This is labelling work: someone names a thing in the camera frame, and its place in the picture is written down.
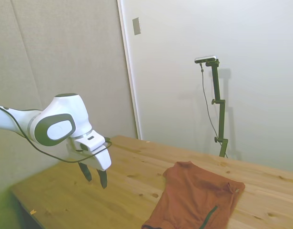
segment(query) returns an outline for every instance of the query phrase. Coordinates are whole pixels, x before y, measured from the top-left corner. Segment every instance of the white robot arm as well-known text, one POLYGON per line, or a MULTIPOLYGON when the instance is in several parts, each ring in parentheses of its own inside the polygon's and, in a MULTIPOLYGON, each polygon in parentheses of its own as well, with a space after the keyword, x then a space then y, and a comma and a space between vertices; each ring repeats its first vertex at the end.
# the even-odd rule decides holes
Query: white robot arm
POLYGON ((78 94, 59 94, 43 111, 0 106, 0 129, 14 131, 43 146, 55 146, 67 140, 67 150, 71 157, 82 162, 79 164, 85 176, 89 172, 86 165, 96 168, 99 175, 111 165, 105 138, 92 129, 78 94))

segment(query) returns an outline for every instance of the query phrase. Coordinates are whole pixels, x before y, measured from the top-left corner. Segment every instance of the black cable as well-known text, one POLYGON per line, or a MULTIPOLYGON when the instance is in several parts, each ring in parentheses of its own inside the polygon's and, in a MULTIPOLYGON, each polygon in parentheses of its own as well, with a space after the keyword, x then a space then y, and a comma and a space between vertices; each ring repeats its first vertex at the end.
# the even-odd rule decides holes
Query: black cable
POLYGON ((214 130, 214 132, 215 132, 215 135, 216 135, 216 137, 218 138, 218 135, 217 135, 217 132, 216 132, 216 130, 215 130, 215 127, 214 127, 214 125, 213 125, 213 123, 212 123, 212 119, 211 119, 211 117, 210 117, 210 113, 209 113, 209 106, 208 106, 208 101, 207 101, 207 97, 206 97, 206 95, 205 95, 205 91, 204 91, 204 83, 203 83, 203 68, 202 68, 202 90, 203 90, 203 95, 204 95, 204 99, 205 99, 205 104, 207 105, 207 112, 208 112, 208 117, 209 117, 209 120, 210 120, 210 123, 211 123, 211 126, 213 127, 213 130, 214 130))
POLYGON ((2 110, 3 112, 7 113, 7 114, 8 114, 8 115, 14 120, 14 122, 15 122, 16 125, 18 126, 19 130, 21 131, 22 135, 27 139, 27 141, 28 141, 28 142, 29 142, 29 143, 30 143, 30 144, 31 144, 31 145, 32 145, 37 151, 39 151, 39 152, 41 152, 42 154, 45 154, 45 155, 47 155, 47 156, 53 157, 53 158, 55 158, 55 159, 58 159, 58 160, 60 160, 60 161, 66 162, 66 163, 78 163, 78 162, 84 161, 84 160, 86 160, 86 159, 88 159, 88 158, 91 158, 91 157, 97 155, 98 153, 104 151, 105 149, 108 149, 108 148, 112 145, 112 142, 111 142, 111 141, 106 141, 107 143, 109 143, 109 145, 106 146, 104 149, 100 150, 99 152, 96 152, 96 153, 94 153, 94 154, 92 154, 92 155, 90 155, 90 156, 87 156, 87 157, 85 157, 85 158, 83 158, 83 159, 80 159, 80 160, 77 160, 77 161, 67 161, 67 160, 61 159, 61 158, 59 158, 59 157, 57 157, 57 156, 53 156, 53 155, 51 155, 51 154, 48 154, 48 153, 46 153, 46 152, 44 152, 44 151, 38 149, 38 148, 37 148, 37 147, 31 142, 31 140, 28 138, 28 136, 23 132, 23 130, 22 130, 21 126, 19 125, 19 123, 17 122, 16 118, 15 118, 10 112, 8 112, 8 111, 2 109, 1 107, 0 107, 0 110, 2 110))

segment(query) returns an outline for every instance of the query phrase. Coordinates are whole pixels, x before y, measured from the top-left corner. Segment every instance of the orange cloth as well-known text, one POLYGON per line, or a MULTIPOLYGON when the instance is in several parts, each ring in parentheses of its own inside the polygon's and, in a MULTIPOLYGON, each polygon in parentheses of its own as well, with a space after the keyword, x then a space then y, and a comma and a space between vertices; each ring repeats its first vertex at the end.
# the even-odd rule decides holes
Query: orange cloth
POLYGON ((245 184, 197 167, 168 168, 165 190, 142 229, 224 229, 245 184))

